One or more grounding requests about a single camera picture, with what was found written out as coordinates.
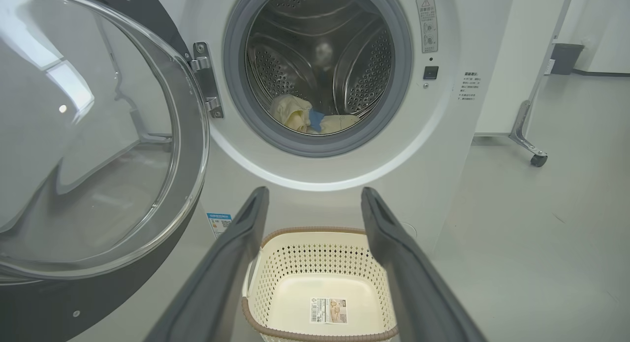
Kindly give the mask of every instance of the perforated basket wall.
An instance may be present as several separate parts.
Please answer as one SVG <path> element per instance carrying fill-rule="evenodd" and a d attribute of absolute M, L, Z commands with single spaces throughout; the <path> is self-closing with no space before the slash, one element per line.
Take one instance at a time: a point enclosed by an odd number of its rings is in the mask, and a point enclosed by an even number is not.
<path fill-rule="evenodd" d="M 243 297 L 248 322 L 268 342 L 379 342 L 398 333 L 389 294 L 387 273 L 372 257 L 364 230 L 306 227 L 279 230 L 261 245 L 258 265 Z M 382 333 L 358 336 L 316 336 L 270 328 L 269 311 L 279 282 L 289 275 L 328 273 L 360 277 L 369 281 L 378 295 Z"/>

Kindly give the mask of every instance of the blue cloth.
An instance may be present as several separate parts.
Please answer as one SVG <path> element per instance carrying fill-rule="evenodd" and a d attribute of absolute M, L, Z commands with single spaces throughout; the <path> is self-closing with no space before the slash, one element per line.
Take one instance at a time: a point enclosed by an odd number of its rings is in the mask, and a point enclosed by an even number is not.
<path fill-rule="evenodd" d="M 311 121 L 311 127 L 316 131 L 321 131 L 321 123 L 322 118 L 324 118 L 323 113 L 319 113 L 317 111 L 313 111 L 313 108 L 309 111 L 309 121 Z"/>

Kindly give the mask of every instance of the baseboard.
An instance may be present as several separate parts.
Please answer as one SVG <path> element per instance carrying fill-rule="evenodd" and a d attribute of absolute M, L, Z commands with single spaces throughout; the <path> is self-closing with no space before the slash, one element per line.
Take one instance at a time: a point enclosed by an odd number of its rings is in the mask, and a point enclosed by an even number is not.
<path fill-rule="evenodd" d="M 591 73 L 589 71 L 582 71 L 577 69 L 573 69 L 573 72 L 578 75 L 584 76 L 630 77 L 630 73 Z"/>

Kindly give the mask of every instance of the empty basket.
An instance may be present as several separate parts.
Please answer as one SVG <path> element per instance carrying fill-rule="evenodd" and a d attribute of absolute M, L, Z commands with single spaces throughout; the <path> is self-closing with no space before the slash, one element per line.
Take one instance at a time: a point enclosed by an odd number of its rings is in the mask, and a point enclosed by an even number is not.
<path fill-rule="evenodd" d="M 248 289 L 250 268 L 243 313 L 267 342 L 379 342 L 398 333 L 387 274 L 364 230 L 278 230 L 263 240 Z"/>

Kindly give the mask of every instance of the metal hinge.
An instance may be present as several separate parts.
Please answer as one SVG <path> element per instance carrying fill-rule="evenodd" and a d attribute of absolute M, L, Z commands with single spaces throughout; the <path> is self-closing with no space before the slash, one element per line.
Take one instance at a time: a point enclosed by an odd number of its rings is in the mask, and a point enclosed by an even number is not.
<path fill-rule="evenodd" d="M 223 118 L 223 108 L 219 99 L 217 83 L 210 62 L 208 44 L 197 42 L 193 44 L 193 60 L 189 62 L 194 71 L 196 81 L 205 98 L 205 109 L 212 118 Z"/>

